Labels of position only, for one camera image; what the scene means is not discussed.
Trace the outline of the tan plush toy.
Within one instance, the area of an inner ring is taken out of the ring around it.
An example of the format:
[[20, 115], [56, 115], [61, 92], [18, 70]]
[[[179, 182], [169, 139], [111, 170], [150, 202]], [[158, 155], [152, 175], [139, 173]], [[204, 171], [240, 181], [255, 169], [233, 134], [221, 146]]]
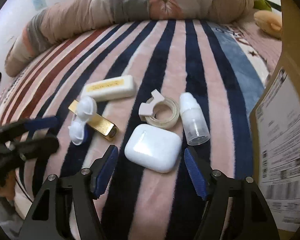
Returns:
[[268, 35], [282, 38], [282, 18], [274, 12], [259, 10], [253, 15], [256, 25]]

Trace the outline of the cardboard box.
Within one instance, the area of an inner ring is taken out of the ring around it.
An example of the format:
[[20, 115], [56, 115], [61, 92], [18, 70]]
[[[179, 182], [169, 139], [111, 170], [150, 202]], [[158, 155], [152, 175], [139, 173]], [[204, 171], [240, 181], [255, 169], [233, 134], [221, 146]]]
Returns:
[[254, 178], [282, 239], [300, 228], [300, 0], [281, 0], [282, 52], [250, 114]]

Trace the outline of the blue wall picture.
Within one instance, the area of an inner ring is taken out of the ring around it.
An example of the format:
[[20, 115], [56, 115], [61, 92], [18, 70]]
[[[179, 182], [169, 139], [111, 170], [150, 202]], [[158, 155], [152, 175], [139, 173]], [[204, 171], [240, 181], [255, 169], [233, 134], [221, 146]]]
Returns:
[[47, 6], [45, 0], [32, 0], [32, 3], [36, 11], [40, 11]]

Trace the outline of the gold rectangular bar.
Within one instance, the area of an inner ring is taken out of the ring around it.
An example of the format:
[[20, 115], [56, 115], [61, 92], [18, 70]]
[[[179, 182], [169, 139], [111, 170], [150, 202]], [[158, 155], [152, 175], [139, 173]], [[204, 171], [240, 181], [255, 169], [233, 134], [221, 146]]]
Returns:
[[[74, 113], [74, 110], [76, 109], [78, 101], [74, 100], [70, 106], [68, 107], [69, 111]], [[86, 132], [87, 132], [87, 138], [88, 138], [88, 127], [92, 128], [94, 131], [97, 131], [102, 135], [104, 138], [106, 138], [108, 141], [112, 141], [114, 137], [117, 135], [117, 132], [119, 129], [117, 126], [109, 121], [108, 119], [102, 117], [99, 114], [95, 114], [93, 118], [86, 124]]]

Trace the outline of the pink tape dispenser clip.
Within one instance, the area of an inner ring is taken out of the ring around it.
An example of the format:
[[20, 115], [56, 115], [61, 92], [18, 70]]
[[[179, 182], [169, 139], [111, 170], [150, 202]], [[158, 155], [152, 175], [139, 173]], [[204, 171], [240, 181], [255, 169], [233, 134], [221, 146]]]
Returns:
[[151, 92], [151, 98], [148, 102], [143, 102], [139, 107], [139, 117], [142, 121], [146, 121], [147, 116], [153, 116], [154, 108], [159, 103], [164, 102], [164, 96], [157, 90]]

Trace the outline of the green plush toy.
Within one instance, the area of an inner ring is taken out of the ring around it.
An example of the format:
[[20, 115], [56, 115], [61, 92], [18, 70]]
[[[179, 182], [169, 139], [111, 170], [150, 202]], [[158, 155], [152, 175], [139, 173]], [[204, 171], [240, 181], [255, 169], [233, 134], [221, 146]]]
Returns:
[[271, 5], [266, 0], [255, 0], [254, 9], [272, 11]]

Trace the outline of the white earbuds case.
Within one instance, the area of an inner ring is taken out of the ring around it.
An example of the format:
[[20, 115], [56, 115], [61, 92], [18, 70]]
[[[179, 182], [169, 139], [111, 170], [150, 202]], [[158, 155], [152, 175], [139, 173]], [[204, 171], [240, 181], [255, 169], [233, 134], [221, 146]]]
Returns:
[[148, 124], [137, 126], [125, 146], [131, 162], [159, 173], [170, 172], [181, 151], [182, 140], [174, 132]]

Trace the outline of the striped fleece blanket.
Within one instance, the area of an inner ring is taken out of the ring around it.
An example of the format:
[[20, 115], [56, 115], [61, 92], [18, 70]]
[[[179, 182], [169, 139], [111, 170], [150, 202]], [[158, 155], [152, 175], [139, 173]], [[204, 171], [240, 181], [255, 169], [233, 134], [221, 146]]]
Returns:
[[16, 172], [15, 202], [22, 216], [48, 175], [75, 174], [101, 157], [107, 139], [92, 129], [79, 146], [70, 141], [68, 107], [88, 83], [131, 75], [136, 93], [100, 102], [98, 114], [113, 122], [120, 157], [109, 187], [95, 201], [107, 239], [193, 239], [204, 203], [183, 160], [169, 173], [151, 171], [123, 153], [141, 124], [139, 106], [155, 89], [178, 100], [192, 93], [203, 111], [211, 140], [203, 158], [229, 177], [252, 174], [249, 115], [269, 72], [242, 33], [210, 22], [146, 21], [89, 31], [42, 53], [15, 78], [0, 102], [0, 125], [54, 115], [50, 133], [60, 142], [51, 157], [27, 162]]

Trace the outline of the white contact lens case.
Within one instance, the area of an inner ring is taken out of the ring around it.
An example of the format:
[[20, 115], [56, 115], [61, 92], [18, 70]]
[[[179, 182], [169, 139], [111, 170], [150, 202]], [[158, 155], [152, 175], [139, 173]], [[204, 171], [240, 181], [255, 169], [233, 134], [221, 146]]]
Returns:
[[74, 145], [81, 145], [87, 138], [86, 124], [97, 112], [97, 103], [89, 96], [79, 100], [74, 110], [71, 125], [68, 127], [71, 142]]

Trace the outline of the cream rectangular case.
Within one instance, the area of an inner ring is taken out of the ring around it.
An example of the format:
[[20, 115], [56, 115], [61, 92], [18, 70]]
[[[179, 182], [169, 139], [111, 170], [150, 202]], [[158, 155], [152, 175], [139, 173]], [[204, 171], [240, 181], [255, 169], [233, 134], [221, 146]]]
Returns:
[[128, 98], [135, 94], [134, 78], [131, 75], [113, 77], [84, 86], [81, 98], [88, 96], [96, 102]]

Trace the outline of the white spray bottle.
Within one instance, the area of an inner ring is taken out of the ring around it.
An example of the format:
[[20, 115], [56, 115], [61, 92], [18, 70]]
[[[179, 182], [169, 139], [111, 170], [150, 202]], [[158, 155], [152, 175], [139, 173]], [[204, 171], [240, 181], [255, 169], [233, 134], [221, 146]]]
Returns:
[[195, 97], [184, 92], [180, 95], [180, 116], [188, 145], [201, 145], [210, 139], [202, 109]]

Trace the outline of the rolled striped duvet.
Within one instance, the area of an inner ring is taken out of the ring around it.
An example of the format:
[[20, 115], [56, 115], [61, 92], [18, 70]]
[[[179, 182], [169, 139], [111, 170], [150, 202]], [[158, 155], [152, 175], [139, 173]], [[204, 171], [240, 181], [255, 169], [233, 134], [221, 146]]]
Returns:
[[145, 20], [204, 19], [230, 23], [248, 14], [257, 0], [72, 0], [36, 14], [23, 28], [5, 60], [17, 76], [55, 44], [89, 30]]

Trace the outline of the pink ribbed pillow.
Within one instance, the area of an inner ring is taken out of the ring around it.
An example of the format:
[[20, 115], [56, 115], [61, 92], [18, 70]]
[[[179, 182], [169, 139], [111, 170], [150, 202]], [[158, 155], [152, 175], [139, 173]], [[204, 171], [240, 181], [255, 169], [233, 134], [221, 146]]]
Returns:
[[243, 33], [245, 39], [265, 61], [270, 72], [277, 66], [282, 52], [282, 42], [262, 31], [255, 23], [253, 16], [235, 21], [234, 25]]

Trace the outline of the clear tape roll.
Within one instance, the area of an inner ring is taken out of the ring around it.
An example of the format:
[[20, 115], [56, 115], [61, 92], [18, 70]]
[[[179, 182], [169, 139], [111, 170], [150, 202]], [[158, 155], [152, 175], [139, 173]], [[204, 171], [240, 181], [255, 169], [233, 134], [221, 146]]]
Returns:
[[171, 129], [174, 127], [180, 116], [180, 107], [177, 102], [171, 98], [165, 98], [163, 102], [154, 107], [154, 113], [146, 116], [146, 123], [162, 129]]

